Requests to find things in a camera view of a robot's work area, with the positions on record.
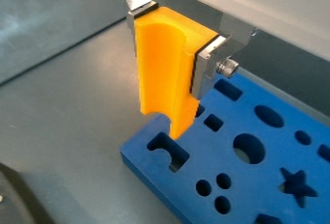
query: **gray tabletop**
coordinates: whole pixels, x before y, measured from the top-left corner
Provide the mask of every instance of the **gray tabletop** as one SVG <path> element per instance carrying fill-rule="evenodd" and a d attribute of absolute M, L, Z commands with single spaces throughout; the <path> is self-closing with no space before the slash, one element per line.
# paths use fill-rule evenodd
<path fill-rule="evenodd" d="M 55 223 L 180 223 L 121 158 L 140 112 L 122 22 L 0 88 L 0 162 Z"/>

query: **cutout hole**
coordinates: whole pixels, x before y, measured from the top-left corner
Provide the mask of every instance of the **cutout hole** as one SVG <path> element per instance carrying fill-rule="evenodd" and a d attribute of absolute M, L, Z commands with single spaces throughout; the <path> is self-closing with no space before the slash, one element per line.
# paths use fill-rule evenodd
<path fill-rule="evenodd" d="M 307 206 L 307 197 L 317 197 L 316 190 L 308 185 L 308 176 L 304 170 L 292 174 L 285 168 L 281 168 L 281 173 L 285 178 L 284 184 L 280 186 L 280 191 L 292 194 L 299 206 Z"/>
<path fill-rule="evenodd" d="M 224 121 L 214 114 L 209 115 L 204 123 L 214 132 L 217 132 L 224 125 Z"/>
<path fill-rule="evenodd" d="M 197 191 L 202 197 L 206 197 L 212 193 L 212 184 L 206 180 L 201 180 L 197 183 Z"/>
<path fill-rule="evenodd" d="M 254 112 L 265 124 L 273 127 L 284 127 L 284 120 L 280 114 L 271 107 L 265 105 L 257 105 Z"/>
<path fill-rule="evenodd" d="M 224 196 L 217 197 L 214 207 L 221 214 L 228 214 L 232 211 L 232 203 Z"/>
<path fill-rule="evenodd" d="M 233 185 L 230 176 L 228 174 L 220 174 L 217 176 L 217 183 L 222 189 L 229 189 Z"/>
<path fill-rule="evenodd" d="M 261 213 L 254 221 L 254 224 L 283 224 L 283 221 L 277 217 Z"/>
<path fill-rule="evenodd" d="M 323 144 L 319 148 L 317 153 L 328 162 L 330 162 L 330 148 L 328 146 Z"/>
<path fill-rule="evenodd" d="M 249 164 L 258 164 L 265 159 L 264 144 L 252 134 L 241 134 L 236 137 L 234 149 L 238 158 Z"/>
<path fill-rule="evenodd" d="M 160 133 L 157 135 L 157 137 L 149 143 L 148 148 L 150 151 L 164 149 L 170 153 L 172 162 L 169 165 L 169 169 L 173 173 L 178 172 L 190 158 L 190 154 L 182 149 L 178 143 L 176 143 L 165 133 Z"/>
<path fill-rule="evenodd" d="M 214 88 L 233 101 L 237 101 L 242 95 L 242 90 L 224 79 L 216 83 Z"/>
<path fill-rule="evenodd" d="M 311 136 L 303 131 L 299 130 L 295 134 L 297 141 L 304 144 L 304 145 L 311 145 L 312 144 L 312 138 Z"/>
<path fill-rule="evenodd" d="M 197 118 L 202 115 L 204 111 L 205 111 L 205 107 L 202 105 L 200 105 L 200 108 L 197 111 L 197 116 L 196 116 Z"/>

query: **yellow-orange rectangular block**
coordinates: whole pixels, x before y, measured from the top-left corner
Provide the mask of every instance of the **yellow-orange rectangular block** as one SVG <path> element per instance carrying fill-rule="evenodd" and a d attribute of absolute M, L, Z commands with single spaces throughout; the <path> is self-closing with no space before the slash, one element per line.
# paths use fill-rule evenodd
<path fill-rule="evenodd" d="M 200 106 L 190 93 L 196 53 L 216 36 L 166 7 L 136 20 L 141 111 L 169 116 L 173 139 L 194 122 Z"/>

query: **rectangular hole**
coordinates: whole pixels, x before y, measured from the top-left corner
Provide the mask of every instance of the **rectangular hole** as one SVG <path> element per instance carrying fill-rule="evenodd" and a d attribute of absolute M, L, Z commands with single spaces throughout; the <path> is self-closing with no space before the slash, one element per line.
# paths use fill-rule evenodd
<path fill-rule="evenodd" d="M 283 221 L 277 217 L 261 213 L 254 224 L 283 224 Z"/>
<path fill-rule="evenodd" d="M 328 146 L 323 144 L 319 148 L 317 153 L 328 162 L 330 162 L 330 148 Z"/>
<path fill-rule="evenodd" d="M 233 101 L 237 101 L 242 95 L 242 90 L 224 79 L 216 83 L 214 88 Z"/>
<path fill-rule="evenodd" d="M 209 115 L 204 123 L 214 132 L 217 132 L 224 125 L 224 121 L 214 114 Z"/>
<path fill-rule="evenodd" d="M 202 115 L 204 111 L 205 111 L 205 107 L 200 105 L 200 109 L 197 111 L 197 116 L 196 116 L 197 118 Z"/>

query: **blue shape sorter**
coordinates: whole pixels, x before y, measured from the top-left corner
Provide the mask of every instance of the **blue shape sorter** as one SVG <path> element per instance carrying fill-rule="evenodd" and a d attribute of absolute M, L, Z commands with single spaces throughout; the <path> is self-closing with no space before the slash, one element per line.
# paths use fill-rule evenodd
<path fill-rule="evenodd" d="M 184 223 L 329 224 L 330 129 L 242 74 L 220 78 L 173 141 L 160 115 L 124 161 Z"/>

